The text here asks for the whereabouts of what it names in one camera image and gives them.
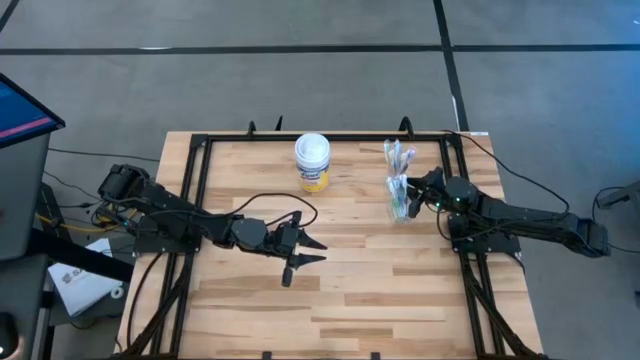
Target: black line on floor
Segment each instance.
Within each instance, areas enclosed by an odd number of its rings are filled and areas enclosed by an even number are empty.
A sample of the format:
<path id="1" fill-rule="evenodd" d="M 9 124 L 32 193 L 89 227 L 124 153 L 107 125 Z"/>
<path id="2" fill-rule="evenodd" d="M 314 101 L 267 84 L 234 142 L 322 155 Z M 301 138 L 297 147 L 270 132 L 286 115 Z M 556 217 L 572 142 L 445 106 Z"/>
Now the black line on floor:
<path id="1" fill-rule="evenodd" d="M 453 52 L 589 52 L 640 51 L 640 44 L 453 45 Z"/>
<path id="2" fill-rule="evenodd" d="M 36 48 L 0 49 L 0 55 L 228 55 L 228 54 L 315 54 L 315 53 L 413 53 L 442 51 L 440 45 L 270 45 L 201 46 L 149 48 Z"/>
<path id="3" fill-rule="evenodd" d="M 9 18 L 11 18 L 11 15 L 13 14 L 13 10 L 16 9 L 19 2 L 20 0 L 11 0 L 11 2 L 9 3 L 9 6 L 7 6 L 7 8 L 5 9 L 4 13 L 2 14 L 2 17 L 0 17 L 0 32 L 2 32 L 4 27 L 9 22 Z"/>
<path id="4" fill-rule="evenodd" d="M 444 63 L 447 67 L 447 77 L 449 78 L 449 88 L 451 96 L 454 99 L 454 109 L 458 121 L 459 131 L 469 131 L 469 122 L 467 121 L 467 112 L 464 109 L 464 101 L 462 100 L 462 89 L 460 88 L 460 79 L 458 78 L 458 70 L 456 69 L 456 61 L 453 58 L 451 39 L 449 38 L 449 28 L 447 28 L 447 19 L 444 15 L 444 7 L 442 0 L 433 0 L 433 6 L 436 11 L 436 19 L 438 20 L 438 30 L 440 31 L 440 39 L 442 41 L 442 52 L 444 54 Z"/>

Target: computer screen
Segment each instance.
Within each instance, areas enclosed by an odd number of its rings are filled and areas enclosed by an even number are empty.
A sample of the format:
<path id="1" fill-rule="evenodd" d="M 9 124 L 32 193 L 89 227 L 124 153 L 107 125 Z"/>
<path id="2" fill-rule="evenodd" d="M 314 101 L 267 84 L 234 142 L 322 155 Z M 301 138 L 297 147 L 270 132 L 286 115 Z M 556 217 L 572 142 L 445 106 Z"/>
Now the computer screen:
<path id="1" fill-rule="evenodd" d="M 0 74 L 0 148 L 61 127 L 62 120 Z"/>

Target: wood plank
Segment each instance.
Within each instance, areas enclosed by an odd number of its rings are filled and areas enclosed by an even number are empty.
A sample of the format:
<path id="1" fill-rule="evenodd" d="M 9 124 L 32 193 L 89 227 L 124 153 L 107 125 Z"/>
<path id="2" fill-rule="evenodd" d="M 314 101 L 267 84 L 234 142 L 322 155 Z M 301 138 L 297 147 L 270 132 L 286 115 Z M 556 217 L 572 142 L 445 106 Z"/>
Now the wood plank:
<path id="1" fill-rule="evenodd" d="M 170 132 L 165 141 L 157 180 L 176 194 L 191 134 Z M 488 136 L 474 139 L 491 151 Z M 409 175 L 423 176 L 441 166 L 436 144 L 412 145 L 418 153 Z M 471 180 L 491 196 L 503 197 L 495 162 L 469 140 L 463 139 L 463 145 Z M 328 260 L 299 269 L 287 289 L 280 286 L 281 259 L 224 250 L 203 241 L 194 262 L 181 358 L 260 358 L 263 351 L 278 359 L 362 359 L 371 352 L 393 359 L 474 358 L 459 259 L 439 235 L 435 214 L 425 210 L 409 224 L 391 224 L 382 144 L 331 146 L 330 184 L 309 194 L 298 185 L 293 143 L 214 144 L 204 207 L 227 212 L 265 191 L 299 195 L 319 211 L 307 233 L 329 249 L 298 251 Z M 190 184 L 191 201 L 198 169 L 196 165 Z M 302 210 L 303 221 L 312 216 L 306 205 L 282 197 L 257 199 L 242 213 L 272 220 L 292 210 Z M 151 258 L 137 259 L 131 288 L 138 287 Z M 134 337 L 156 310 L 165 264 L 163 256 L 141 290 Z M 500 254 L 489 257 L 489 266 L 503 316 L 527 345 L 541 351 L 522 269 Z M 122 344 L 132 294 L 118 334 Z M 490 349 L 487 319 L 480 312 Z M 173 313 L 165 325 L 164 350 Z"/>

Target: gray floor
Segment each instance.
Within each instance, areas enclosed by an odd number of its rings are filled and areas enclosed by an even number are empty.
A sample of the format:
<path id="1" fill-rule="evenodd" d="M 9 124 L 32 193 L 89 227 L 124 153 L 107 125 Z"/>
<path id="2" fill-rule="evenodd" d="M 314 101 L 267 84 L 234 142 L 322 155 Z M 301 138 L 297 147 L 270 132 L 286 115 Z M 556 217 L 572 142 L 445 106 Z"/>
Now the gray floor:
<path id="1" fill-rule="evenodd" d="M 8 0 L 0 0 L 6 6 Z M 640 43 L 640 4 L 445 0 L 454 45 Z M 431 1 L 21 0 L 0 47 L 439 43 Z M 457 53 L 472 131 L 499 157 L 590 215 L 595 192 L 640 179 L 640 52 Z M 159 157 L 166 131 L 456 129 L 443 56 L 416 54 L 4 56 L 6 73 L 67 120 L 52 146 Z M 50 154 L 47 170 L 95 190 L 117 160 Z M 155 166 L 143 165 L 150 172 Z M 509 202 L 560 209 L 502 173 Z M 61 203 L 86 199 L 54 183 Z M 87 218 L 80 211 L 67 211 Z M 640 249 L 637 217 L 599 213 L 611 242 Z M 545 351 L 637 359 L 640 255 L 590 260 L 522 241 Z M 104 356 L 118 321 L 60 328 L 54 359 Z"/>

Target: plastic container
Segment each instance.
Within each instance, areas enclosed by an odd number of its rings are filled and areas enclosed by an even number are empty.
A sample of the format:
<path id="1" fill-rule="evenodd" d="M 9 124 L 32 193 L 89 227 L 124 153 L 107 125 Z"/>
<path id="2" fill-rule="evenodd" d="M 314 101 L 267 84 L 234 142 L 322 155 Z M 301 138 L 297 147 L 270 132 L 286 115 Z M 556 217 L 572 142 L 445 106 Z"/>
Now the plastic container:
<path id="1" fill-rule="evenodd" d="M 329 185 L 329 140 L 316 133 L 300 136 L 295 146 L 296 164 L 300 173 L 300 186 L 309 192 L 318 192 Z"/>

